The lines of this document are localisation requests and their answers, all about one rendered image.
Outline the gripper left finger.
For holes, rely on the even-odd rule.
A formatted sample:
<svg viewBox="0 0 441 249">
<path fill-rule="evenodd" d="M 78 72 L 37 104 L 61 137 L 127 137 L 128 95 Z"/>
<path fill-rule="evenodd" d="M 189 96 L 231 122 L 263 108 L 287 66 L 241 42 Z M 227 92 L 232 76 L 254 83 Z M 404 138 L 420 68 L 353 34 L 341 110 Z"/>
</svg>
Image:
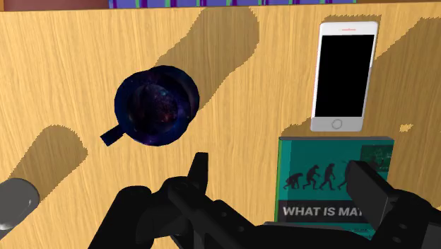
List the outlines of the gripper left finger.
<svg viewBox="0 0 441 249">
<path fill-rule="evenodd" d="M 186 176 L 168 178 L 157 192 L 121 189 L 88 249 L 151 249 L 171 237 L 179 249 L 264 249 L 259 227 L 221 200 L 206 196 L 208 154 L 195 154 Z"/>
</svg>

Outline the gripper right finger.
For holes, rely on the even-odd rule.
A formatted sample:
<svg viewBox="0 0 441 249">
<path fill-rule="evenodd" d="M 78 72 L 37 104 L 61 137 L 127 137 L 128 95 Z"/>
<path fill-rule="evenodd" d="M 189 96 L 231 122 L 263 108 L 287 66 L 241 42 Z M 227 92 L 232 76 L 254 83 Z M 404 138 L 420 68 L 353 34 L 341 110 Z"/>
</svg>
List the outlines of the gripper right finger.
<svg viewBox="0 0 441 249">
<path fill-rule="evenodd" d="M 375 229 L 364 249 L 441 249 L 441 211 L 392 187 L 364 161 L 350 161 L 348 195 Z"/>
</svg>

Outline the teal book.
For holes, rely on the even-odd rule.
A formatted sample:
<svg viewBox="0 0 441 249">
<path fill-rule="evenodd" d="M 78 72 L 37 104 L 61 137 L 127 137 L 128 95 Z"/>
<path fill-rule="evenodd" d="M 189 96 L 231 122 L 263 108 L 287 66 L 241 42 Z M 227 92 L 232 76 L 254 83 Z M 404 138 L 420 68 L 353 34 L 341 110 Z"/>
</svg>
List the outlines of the teal book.
<svg viewBox="0 0 441 249">
<path fill-rule="evenodd" d="M 386 179 L 393 148 L 389 137 L 280 137 L 274 220 L 372 238 L 374 229 L 346 191 L 346 172 L 350 161 L 365 161 Z"/>
</svg>

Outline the dark blue galaxy mug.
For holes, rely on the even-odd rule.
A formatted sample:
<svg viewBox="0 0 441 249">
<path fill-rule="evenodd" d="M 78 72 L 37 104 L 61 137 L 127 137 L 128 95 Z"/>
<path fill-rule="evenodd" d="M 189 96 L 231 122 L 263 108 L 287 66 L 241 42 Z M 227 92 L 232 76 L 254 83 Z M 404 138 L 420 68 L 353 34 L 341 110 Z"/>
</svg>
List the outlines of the dark blue galaxy mug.
<svg viewBox="0 0 441 249">
<path fill-rule="evenodd" d="M 100 136 L 110 146 L 127 134 L 148 146 L 179 139 L 199 109 L 194 80 L 174 66 L 160 65 L 123 80 L 114 97 L 118 125 Z"/>
</svg>

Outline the white smartphone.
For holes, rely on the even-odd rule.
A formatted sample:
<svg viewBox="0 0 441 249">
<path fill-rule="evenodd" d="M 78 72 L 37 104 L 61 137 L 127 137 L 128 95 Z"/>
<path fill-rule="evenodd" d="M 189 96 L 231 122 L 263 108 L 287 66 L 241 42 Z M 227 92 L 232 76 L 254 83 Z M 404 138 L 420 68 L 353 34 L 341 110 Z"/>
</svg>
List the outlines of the white smartphone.
<svg viewBox="0 0 441 249">
<path fill-rule="evenodd" d="M 310 130 L 362 130 L 377 40 L 375 21 L 319 26 Z"/>
</svg>

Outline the grey cylinder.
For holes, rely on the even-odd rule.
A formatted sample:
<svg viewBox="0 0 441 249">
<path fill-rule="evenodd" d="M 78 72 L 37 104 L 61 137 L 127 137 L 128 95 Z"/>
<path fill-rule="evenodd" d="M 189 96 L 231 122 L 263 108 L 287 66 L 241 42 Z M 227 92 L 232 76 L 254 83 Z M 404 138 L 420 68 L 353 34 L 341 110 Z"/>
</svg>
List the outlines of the grey cylinder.
<svg viewBox="0 0 441 249">
<path fill-rule="evenodd" d="M 11 178 L 0 184 L 0 240 L 19 225 L 40 203 L 33 184 Z"/>
</svg>

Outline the purple striped rug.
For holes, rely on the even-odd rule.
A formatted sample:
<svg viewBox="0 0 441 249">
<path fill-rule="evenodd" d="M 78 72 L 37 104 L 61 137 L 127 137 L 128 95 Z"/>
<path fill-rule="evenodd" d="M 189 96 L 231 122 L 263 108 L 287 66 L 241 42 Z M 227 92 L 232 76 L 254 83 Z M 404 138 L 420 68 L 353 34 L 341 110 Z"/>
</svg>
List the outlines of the purple striped rug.
<svg viewBox="0 0 441 249">
<path fill-rule="evenodd" d="M 109 8 L 354 4 L 357 0 L 107 0 Z"/>
</svg>

